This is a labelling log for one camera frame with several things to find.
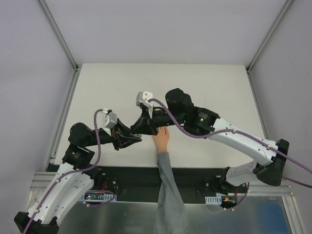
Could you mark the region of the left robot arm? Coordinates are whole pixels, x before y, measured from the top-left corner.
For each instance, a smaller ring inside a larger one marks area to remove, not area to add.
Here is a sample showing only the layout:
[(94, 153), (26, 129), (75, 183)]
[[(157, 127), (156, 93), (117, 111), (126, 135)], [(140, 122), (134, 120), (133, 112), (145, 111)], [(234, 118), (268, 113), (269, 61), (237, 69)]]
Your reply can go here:
[(142, 141), (120, 120), (108, 128), (90, 129), (76, 123), (70, 129), (69, 147), (56, 175), (41, 197), (26, 212), (18, 212), (14, 222), (22, 234), (56, 234), (68, 212), (90, 190), (104, 185), (101, 168), (90, 163), (94, 152), (89, 146), (112, 144), (115, 150)]

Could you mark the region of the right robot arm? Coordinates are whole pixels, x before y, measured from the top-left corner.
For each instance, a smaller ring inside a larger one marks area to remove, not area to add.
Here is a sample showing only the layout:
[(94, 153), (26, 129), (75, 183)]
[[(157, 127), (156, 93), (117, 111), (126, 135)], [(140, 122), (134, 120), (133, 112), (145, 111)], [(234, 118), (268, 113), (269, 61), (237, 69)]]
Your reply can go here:
[(289, 142), (277, 142), (250, 135), (220, 117), (219, 114), (196, 107), (189, 94), (175, 88), (165, 95), (166, 104), (153, 105), (153, 94), (139, 92), (136, 105), (142, 113), (134, 125), (133, 134), (156, 135), (160, 127), (175, 125), (189, 137), (210, 139), (225, 144), (252, 161), (237, 167), (226, 167), (222, 175), (209, 182), (216, 193), (228, 194), (233, 189), (252, 181), (270, 186), (280, 186)]

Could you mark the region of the grey sleeve forearm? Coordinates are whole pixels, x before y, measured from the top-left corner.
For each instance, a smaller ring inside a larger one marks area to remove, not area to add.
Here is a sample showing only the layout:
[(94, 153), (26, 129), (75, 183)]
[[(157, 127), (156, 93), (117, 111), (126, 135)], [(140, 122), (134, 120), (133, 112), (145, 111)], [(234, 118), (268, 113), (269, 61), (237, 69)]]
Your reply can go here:
[(160, 153), (157, 164), (161, 186), (158, 194), (154, 233), (189, 234), (190, 222), (174, 179), (169, 153)]

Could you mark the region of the mannequin hand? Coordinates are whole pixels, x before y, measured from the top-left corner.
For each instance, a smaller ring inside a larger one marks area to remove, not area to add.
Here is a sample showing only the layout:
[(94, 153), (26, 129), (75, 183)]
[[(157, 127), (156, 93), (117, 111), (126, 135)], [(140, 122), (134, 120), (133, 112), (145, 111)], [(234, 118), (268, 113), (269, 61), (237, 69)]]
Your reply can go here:
[(170, 139), (167, 127), (159, 127), (158, 134), (152, 136), (158, 154), (167, 152), (168, 142)]

